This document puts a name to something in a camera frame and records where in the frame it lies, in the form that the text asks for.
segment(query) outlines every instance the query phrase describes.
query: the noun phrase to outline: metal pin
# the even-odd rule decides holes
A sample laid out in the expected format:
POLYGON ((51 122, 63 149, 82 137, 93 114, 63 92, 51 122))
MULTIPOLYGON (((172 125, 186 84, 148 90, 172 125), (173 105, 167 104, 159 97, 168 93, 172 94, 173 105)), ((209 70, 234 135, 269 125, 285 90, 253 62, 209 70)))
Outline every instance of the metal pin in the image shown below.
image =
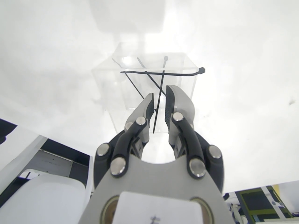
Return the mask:
POLYGON ((126 160, 122 157, 115 158, 110 164, 110 172, 113 176, 121 174, 126 167, 126 160))
POLYGON ((215 145, 210 145, 209 146, 209 153, 215 159, 220 159, 221 158, 221 150, 215 145))
POLYGON ((184 116, 180 112, 174 113, 172 117, 175 121, 181 121, 184 118, 184 116))
POLYGON ((96 150, 96 153, 98 156, 102 157, 104 155, 107 154, 108 150, 109 150, 109 144, 105 143, 105 144, 101 144, 97 150, 96 150))
POLYGON ((136 119, 136 123, 137 123, 139 126, 144 125, 145 122, 146 122, 146 119, 145 119, 144 117, 142 117, 142 116, 140 116, 140 117, 138 117, 138 118, 136 119))
POLYGON ((129 130, 132 124, 133 124, 132 122, 128 122, 127 124, 125 124, 125 132, 129 130))
POLYGON ((205 164, 198 158, 193 158, 189 161, 189 168, 191 173, 197 178, 201 178, 206 173, 205 164))

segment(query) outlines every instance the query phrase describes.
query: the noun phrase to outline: white label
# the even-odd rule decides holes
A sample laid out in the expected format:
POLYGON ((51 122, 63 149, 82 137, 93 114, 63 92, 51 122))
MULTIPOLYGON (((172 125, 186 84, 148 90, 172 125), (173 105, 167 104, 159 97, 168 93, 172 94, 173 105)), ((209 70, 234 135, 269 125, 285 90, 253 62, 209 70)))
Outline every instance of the white label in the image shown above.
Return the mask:
POLYGON ((198 203, 124 191, 113 224, 203 224, 198 203))

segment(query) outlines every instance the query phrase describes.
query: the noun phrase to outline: white backdrop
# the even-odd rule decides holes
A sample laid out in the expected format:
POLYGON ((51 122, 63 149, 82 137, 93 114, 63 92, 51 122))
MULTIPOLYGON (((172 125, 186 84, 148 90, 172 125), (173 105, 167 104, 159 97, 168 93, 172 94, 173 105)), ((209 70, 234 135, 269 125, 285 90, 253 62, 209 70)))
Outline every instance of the white backdrop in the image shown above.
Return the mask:
MULTIPOLYGON (((93 155, 115 132, 91 69, 145 41, 205 67, 194 124, 223 152, 224 191, 299 180, 298 0, 0 0, 0 13, 1 118, 93 155)), ((144 160, 173 160, 164 135, 147 146, 144 160)))

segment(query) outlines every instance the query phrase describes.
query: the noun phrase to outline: clear acrylic box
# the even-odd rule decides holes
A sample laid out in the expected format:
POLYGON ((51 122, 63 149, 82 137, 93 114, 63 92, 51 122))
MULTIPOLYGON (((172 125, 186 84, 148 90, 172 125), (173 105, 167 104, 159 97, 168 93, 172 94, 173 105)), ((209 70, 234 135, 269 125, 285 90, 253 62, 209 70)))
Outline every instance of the clear acrylic box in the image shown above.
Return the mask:
MULTIPOLYGON (((192 74, 199 68, 187 57, 185 53, 145 53, 138 47, 127 43, 120 43, 111 57, 93 69, 93 76, 100 90, 101 99, 105 109, 109 112, 115 131, 119 133, 124 129, 125 122, 135 108, 142 102, 143 97, 154 93, 154 107, 157 108, 159 88, 146 74, 121 73, 122 71, 155 72, 155 73, 192 74), (163 68, 164 58, 168 57, 163 68)), ((151 75, 160 87, 162 75, 151 75)), ((192 98, 197 75, 195 76, 164 76, 162 90, 166 93, 167 85, 177 85, 190 98, 192 98)), ((150 132, 156 112, 150 120, 150 132)), ((168 133, 165 116, 165 95, 160 96, 160 105, 155 133, 168 133)))

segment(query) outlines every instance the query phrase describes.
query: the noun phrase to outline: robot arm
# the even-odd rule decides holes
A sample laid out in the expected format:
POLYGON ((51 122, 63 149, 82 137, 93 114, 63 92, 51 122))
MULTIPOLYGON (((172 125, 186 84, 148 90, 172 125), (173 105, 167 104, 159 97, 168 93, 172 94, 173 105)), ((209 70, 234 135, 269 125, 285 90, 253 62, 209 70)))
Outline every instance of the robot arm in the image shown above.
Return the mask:
MULTIPOLYGON (((166 217, 156 217, 154 212, 158 210, 148 217, 144 211, 150 212, 156 201, 164 205, 171 201, 169 206, 175 206, 175 200, 188 215, 184 223, 233 223, 221 196, 224 181, 221 151, 194 131, 195 109, 191 100, 177 86, 167 86, 165 122, 176 159, 170 163, 141 161, 153 113, 153 94, 149 94, 127 119, 124 130, 98 147, 94 162, 96 190, 79 223, 132 223, 137 213, 142 213, 145 220, 148 218, 148 223, 169 223, 166 217), (191 206, 190 201, 196 202, 196 206, 191 206), (152 204, 146 210, 142 208, 149 202, 152 204), (191 217, 196 211, 188 214, 194 207, 200 208, 201 213, 196 222, 191 217), (119 222, 120 213, 127 212, 130 221, 122 217, 119 222)), ((179 215, 178 209, 172 211, 179 215)))

